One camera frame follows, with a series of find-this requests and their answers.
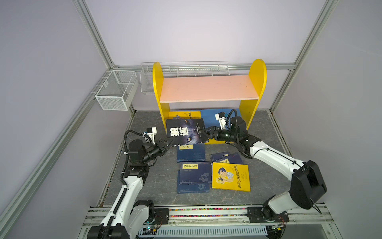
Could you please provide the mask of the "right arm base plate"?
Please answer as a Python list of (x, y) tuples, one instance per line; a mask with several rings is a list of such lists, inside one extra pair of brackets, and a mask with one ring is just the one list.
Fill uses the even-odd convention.
[(271, 209), (262, 206), (247, 207), (246, 216), (250, 223), (288, 223), (287, 211), (281, 214), (274, 213)]

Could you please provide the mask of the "black wolf book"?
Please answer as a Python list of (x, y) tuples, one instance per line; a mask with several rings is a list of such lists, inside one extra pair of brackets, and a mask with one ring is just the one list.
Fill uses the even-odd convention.
[(205, 129), (203, 119), (167, 119), (167, 138), (173, 146), (206, 143), (208, 137), (202, 133)]

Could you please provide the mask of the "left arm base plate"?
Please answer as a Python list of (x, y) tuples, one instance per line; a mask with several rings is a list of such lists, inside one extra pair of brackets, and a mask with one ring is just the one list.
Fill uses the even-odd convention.
[(150, 215), (144, 225), (167, 225), (170, 219), (169, 208), (155, 208), (155, 213)]

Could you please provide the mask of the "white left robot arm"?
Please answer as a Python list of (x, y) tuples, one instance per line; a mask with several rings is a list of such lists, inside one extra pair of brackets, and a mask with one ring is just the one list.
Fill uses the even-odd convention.
[(153, 201), (136, 198), (147, 180), (148, 162), (165, 155), (173, 145), (173, 139), (157, 139), (154, 144), (136, 139), (124, 144), (126, 161), (120, 176), (121, 190), (102, 222), (90, 228), (88, 239), (135, 239), (144, 223), (155, 220)]

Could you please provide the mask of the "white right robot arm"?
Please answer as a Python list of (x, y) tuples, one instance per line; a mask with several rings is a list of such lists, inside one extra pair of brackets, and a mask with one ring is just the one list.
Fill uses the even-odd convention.
[(211, 126), (201, 130), (208, 139), (233, 145), (242, 156), (258, 159), (280, 172), (290, 181), (290, 189), (272, 196), (262, 206), (260, 215), (274, 221), (288, 210), (314, 208), (327, 192), (319, 166), (314, 161), (302, 161), (287, 156), (268, 146), (258, 137), (248, 133), (241, 117), (227, 117), (226, 127)]

